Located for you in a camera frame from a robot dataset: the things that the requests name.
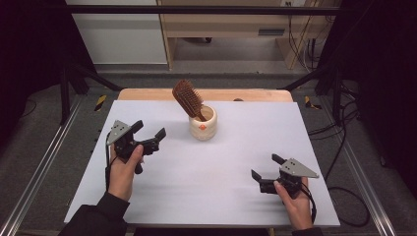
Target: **cup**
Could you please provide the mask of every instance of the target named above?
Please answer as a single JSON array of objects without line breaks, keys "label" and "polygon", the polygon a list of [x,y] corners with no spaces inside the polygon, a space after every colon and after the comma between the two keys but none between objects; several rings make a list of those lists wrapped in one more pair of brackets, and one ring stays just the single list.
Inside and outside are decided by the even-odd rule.
[{"label": "cup", "polygon": [[189,117],[190,133],[199,141],[207,141],[217,131],[217,112],[212,107],[203,104],[202,114],[207,121],[201,121],[199,117]]}]

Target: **floor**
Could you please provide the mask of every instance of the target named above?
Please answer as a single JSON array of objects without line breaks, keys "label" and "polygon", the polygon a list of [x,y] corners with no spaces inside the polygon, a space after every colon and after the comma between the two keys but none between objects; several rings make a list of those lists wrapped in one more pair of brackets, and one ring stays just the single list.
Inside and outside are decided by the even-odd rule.
[{"label": "floor", "polygon": [[[163,65],[125,68],[97,65],[97,68],[104,78],[125,88],[172,88],[178,79],[185,78],[190,79],[196,88],[279,89],[308,72],[300,65],[287,70],[278,49],[274,40],[268,38],[214,38],[211,43],[198,38],[184,38],[178,43],[171,71]],[[33,94],[28,100],[28,115],[21,118],[15,136],[0,152],[0,220],[4,227],[6,220],[11,219],[9,216],[15,216],[12,220],[19,226],[18,235],[56,235],[63,227],[63,217],[89,163],[95,139],[111,101],[117,98],[117,92],[90,79],[88,83],[89,94],[71,94],[78,113],[68,130],[63,130],[58,124],[61,112],[59,88],[51,87]],[[357,90],[355,83],[344,83]],[[316,96],[315,84],[316,81],[310,81],[291,92],[309,132],[332,122],[328,114],[331,96]],[[96,112],[96,102],[103,94],[107,95],[106,101]],[[306,106],[306,96],[314,106]],[[344,95],[342,102],[347,104],[351,99]],[[333,187],[329,191],[343,221],[338,228],[324,229],[325,233],[417,235],[415,199],[394,169],[380,165],[378,151],[365,125],[357,119],[354,105],[349,106],[347,114],[352,118],[346,125],[347,142],[327,181],[328,187]],[[335,135],[338,131],[335,127],[311,136],[323,173],[330,169],[340,147],[343,132]],[[64,139],[51,143],[57,132],[62,133]],[[46,168],[43,174],[33,176],[41,172],[39,163],[44,163]],[[27,204],[19,205],[20,198]],[[362,201],[370,209],[370,219],[364,225],[352,226],[367,220]],[[13,209],[20,209],[22,213],[13,214]],[[277,228],[275,234],[290,235],[290,229]]]}]

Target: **brush bristles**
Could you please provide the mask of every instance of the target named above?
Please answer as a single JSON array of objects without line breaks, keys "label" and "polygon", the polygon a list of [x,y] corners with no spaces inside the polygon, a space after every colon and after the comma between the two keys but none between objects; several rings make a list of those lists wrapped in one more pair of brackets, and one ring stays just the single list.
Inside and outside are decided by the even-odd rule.
[{"label": "brush bristles", "polygon": [[190,117],[194,118],[201,113],[203,100],[194,90],[191,82],[179,81],[172,90],[172,94]]}]

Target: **wooden brush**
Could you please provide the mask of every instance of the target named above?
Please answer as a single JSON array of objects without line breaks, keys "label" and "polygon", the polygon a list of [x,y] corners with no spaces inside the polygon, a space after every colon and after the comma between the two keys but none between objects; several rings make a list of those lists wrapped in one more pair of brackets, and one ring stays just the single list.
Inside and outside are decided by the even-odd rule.
[{"label": "wooden brush", "polygon": [[180,80],[172,89],[172,94],[191,118],[199,117],[201,121],[207,121],[202,114],[203,100],[190,81]]}]

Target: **gray floor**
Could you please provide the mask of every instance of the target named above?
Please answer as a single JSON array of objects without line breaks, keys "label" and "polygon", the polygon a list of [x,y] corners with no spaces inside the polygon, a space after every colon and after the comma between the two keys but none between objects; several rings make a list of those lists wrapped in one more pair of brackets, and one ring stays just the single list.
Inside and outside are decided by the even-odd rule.
[{"label": "gray floor", "polygon": [[[299,65],[293,71],[285,69],[282,57],[273,39],[218,39],[211,44],[202,39],[185,38],[178,43],[172,71],[159,66],[116,67],[101,66],[103,77],[126,88],[172,88],[180,78],[190,79],[196,88],[260,88],[276,89],[301,78],[307,72]],[[90,151],[105,121],[111,101],[117,92],[103,88],[88,80],[91,89],[88,95],[74,95],[81,101],[80,111],[71,129],[48,168],[42,184],[32,199],[23,218],[20,235],[48,235],[63,227],[63,218],[68,210],[68,201],[75,195]],[[308,131],[331,123],[325,109],[305,106],[304,97],[312,103],[326,107],[329,97],[315,96],[315,81],[294,90],[292,96],[299,103]],[[345,82],[351,89],[355,84]],[[93,111],[98,97],[107,94],[100,111]],[[350,98],[344,96],[342,103]],[[35,110],[23,117],[16,127],[15,136],[1,150],[0,158],[0,220],[5,222],[17,204],[19,197],[30,182],[38,164],[42,161],[50,142],[59,129],[59,88],[39,91],[30,97],[27,111],[36,104]],[[335,130],[311,137],[312,145],[322,172],[326,173],[339,147],[339,137],[330,136]],[[417,203],[408,192],[394,169],[381,167],[379,154],[360,120],[353,119],[347,125],[347,141],[368,177],[378,200],[384,208],[396,235],[417,235]],[[329,187],[343,187],[361,196],[358,180],[349,165],[349,152],[343,152],[328,178]],[[337,190],[330,191],[339,217],[348,222],[360,223],[366,211],[352,195]],[[341,223],[338,228],[324,229],[327,235],[384,235],[376,225],[377,216],[363,227]],[[289,235],[289,228],[276,229],[276,235]]]}]

